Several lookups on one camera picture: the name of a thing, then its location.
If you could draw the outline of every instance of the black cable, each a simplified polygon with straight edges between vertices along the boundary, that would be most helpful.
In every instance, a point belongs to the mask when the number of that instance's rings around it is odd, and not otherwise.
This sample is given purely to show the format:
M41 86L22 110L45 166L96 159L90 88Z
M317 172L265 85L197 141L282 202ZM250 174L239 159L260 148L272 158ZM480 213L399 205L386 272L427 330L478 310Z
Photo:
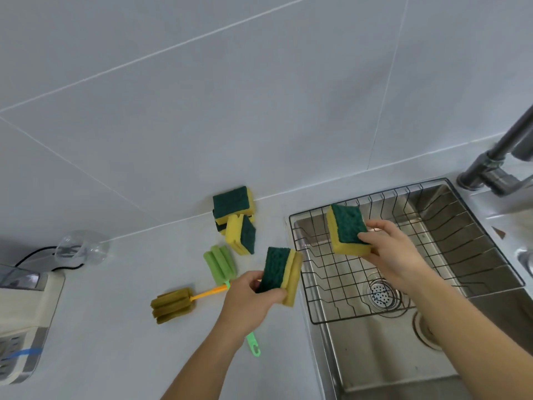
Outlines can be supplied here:
M26 261L28 258L30 258L32 255L34 254L37 254L38 252L41 252L41 251L44 251L46 249L54 249L54 248L57 248L57 246L55 245L51 245L49 247L43 247L43 248L39 248L39 249L36 249L35 251L33 251L32 253L26 255L22 260L20 260L19 262L17 262L14 266L15 268L17 268L19 265L21 265L24 261Z
M81 246L73 246L71 248L80 248ZM53 246L48 246L48 247L43 247L43 248L39 248L39 249L36 249L35 251L33 251L32 253L26 255L22 260L20 260L19 262L17 262L14 267L17 268L19 265L21 265L24 261L26 261L28 258L30 258L32 255L35 255L41 251L44 251L46 249L54 249L54 248L57 248L57 246L53 245ZM79 269L81 267L83 267L83 265L85 265L83 262L78 265L77 267L57 267L57 268L54 268L52 269L52 272L53 271L58 271L60 269Z

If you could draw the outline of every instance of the stainless steel sink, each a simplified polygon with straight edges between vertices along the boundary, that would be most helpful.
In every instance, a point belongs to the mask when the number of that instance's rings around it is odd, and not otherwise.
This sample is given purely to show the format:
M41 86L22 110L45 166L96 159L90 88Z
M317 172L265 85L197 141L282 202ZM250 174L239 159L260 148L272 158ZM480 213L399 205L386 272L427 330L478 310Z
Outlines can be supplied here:
M342 203L395 222L437 273L533 354L533 284L516 259L533 233L533 189L524 191L503 204L489 193L460 195L440 179ZM326 397L457 375L407 296L363 259L332 254L326 209L288 220L304 255L309 334Z

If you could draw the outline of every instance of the dish rack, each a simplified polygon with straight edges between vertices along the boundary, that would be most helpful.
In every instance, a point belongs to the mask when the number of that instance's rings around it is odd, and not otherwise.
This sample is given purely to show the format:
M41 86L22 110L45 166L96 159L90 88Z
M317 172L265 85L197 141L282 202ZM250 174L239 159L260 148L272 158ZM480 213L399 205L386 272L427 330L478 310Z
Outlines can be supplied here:
M358 206L364 219L395 223L428 265L467 298L524 285L447 179L337 203ZM289 217L295 248L304 258L301 276L311 322L399 317L414 307L371 263L332 252L328 206Z

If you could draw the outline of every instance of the person's left hand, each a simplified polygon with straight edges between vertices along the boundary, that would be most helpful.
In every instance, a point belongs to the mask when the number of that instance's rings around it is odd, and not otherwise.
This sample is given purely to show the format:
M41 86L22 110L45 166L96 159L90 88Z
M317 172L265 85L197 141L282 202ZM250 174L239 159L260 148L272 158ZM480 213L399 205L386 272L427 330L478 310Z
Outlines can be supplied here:
M256 293L262 277L263 271L248 271L231 282L215 327L239 340L259 327L272 305L281 303L287 295L281 288Z

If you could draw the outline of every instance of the hand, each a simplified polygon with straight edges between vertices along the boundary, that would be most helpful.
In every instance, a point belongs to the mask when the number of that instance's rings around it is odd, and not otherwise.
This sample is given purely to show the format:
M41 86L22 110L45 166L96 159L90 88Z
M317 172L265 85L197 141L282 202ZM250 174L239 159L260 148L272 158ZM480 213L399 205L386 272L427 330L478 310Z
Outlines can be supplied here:
M231 283L217 320L218 328L229 332L236 339L243 340L259 327L274 303L283 301L287 295L285 289L255 292L259 286L258 279L262 277L263 271L248 271Z
M363 256L382 273L392 286L409 294L419 282L419 276L426 275L430 267L418 253L406 234L389 220L368 220L368 227L382 231L359 233L358 237L372 244L372 252Z

